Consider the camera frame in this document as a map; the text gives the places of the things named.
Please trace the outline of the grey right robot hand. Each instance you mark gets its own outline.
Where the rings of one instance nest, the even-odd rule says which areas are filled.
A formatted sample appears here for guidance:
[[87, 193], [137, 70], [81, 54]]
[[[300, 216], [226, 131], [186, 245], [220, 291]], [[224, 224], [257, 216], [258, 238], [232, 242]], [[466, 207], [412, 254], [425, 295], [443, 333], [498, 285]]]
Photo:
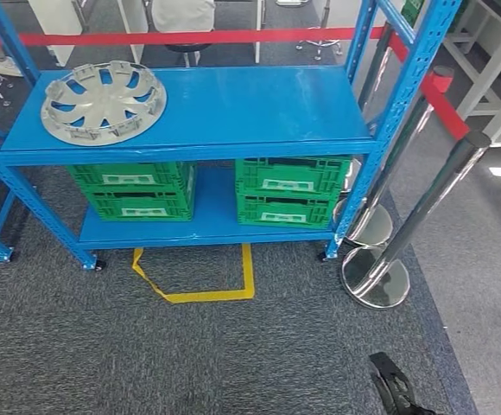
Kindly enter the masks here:
[[412, 389], [401, 377], [377, 377], [375, 384], [387, 414], [436, 414], [417, 404]]

